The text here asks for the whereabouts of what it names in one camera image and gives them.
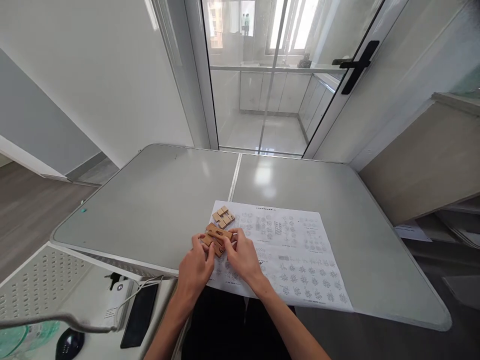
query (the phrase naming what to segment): green plastic bottle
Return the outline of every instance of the green plastic bottle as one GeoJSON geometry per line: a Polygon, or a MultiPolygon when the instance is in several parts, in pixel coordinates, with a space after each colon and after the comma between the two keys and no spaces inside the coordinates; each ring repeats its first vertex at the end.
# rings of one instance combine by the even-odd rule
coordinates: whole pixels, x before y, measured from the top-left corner
{"type": "Polygon", "coordinates": [[[58,321],[0,330],[0,359],[38,349],[48,343],[60,328],[58,321]]]}

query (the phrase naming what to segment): hand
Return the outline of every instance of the hand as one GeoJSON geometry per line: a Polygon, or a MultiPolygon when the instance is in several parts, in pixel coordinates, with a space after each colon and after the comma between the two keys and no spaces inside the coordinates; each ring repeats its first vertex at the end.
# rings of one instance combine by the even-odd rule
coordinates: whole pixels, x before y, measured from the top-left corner
{"type": "Polygon", "coordinates": [[[228,261],[237,274],[246,281],[258,296],[258,291],[265,286],[266,282],[268,284],[270,282],[262,273],[262,269],[260,269],[254,243],[245,236],[244,231],[240,227],[232,228],[229,231],[234,234],[231,237],[231,241],[228,237],[223,237],[228,261]]]}
{"type": "Polygon", "coordinates": [[[200,243],[205,234],[191,237],[193,248],[186,253],[178,268],[178,287],[175,294],[193,309],[200,293],[209,281],[215,267],[215,243],[200,243]]]}

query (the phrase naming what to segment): gray tabletop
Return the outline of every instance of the gray tabletop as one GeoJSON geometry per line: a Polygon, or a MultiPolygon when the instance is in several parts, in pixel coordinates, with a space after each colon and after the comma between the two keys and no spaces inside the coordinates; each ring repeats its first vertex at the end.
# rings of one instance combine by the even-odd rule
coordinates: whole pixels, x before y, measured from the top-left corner
{"type": "Polygon", "coordinates": [[[150,145],[65,220],[51,241],[174,274],[192,234],[205,229],[215,200],[320,213],[356,312],[450,328],[444,303],[344,164],[150,145]]]}
{"type": "Polygon", "coordinates": [[[52,234],[54,244],[173,273],[227,201],[239,154],[150,145],[52,234]]]}
{"type": "Polygon", "coordinates": [[[318,212],[356,312],[450,328],[445,304],[349,166],[244,154],[232,201],[318,212]]]}

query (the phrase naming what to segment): black door handle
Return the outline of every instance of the black door handle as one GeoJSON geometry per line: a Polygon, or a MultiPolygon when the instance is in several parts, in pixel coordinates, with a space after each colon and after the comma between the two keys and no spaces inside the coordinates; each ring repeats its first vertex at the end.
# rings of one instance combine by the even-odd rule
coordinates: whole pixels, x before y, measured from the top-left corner
{"type": "MultiPolygon", "coordinates": [[[[380,44],[380,41],[378,40],[370,41],[366,45],[365,50],[363,51],[363,54],[360,56],[360,59],[358,61],[345,59],[344,61],[340,62],[340,69],[353,69],[353,72],[350,75],[350,78],[348,79],[344,88],[341,91],[342,95],[348,95],[352,92],[352,89],[354,88],[355,84],[360,78],[360,75],[362,75],[364,69],[369,67],[371,63],[370,59],[374,54],[375,50],[377,49],[377,47],[379,46],[379,44],[380,44]]],[[[337,65],[339,63],[338,60],[339,59],[335,59],[334,62],[336,64],[332,64],[332,65],[337,65]]]]}

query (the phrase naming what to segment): glass door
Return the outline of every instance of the glass door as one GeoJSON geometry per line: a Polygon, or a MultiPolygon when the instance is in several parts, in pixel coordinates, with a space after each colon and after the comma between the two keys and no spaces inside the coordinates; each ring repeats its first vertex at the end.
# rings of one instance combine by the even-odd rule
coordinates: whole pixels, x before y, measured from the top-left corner
{"type": "MultiPolygon", "coordinates": [[[[331,106],[336,93],[347,83],[351,92],[362,73],[361,66],[355,68],[359,45],[365,44],[382,4],[203,0],[215,112],[215,120],[207,121],[215,121],[219,149],[312,158],[320,146],[319,125],[327,113],[341,110],[331,106]]],[[[394,21],[389,20],[389,29],[394,21]]],[[[379,44],[370,45],[362,66],[379,44]]]]}

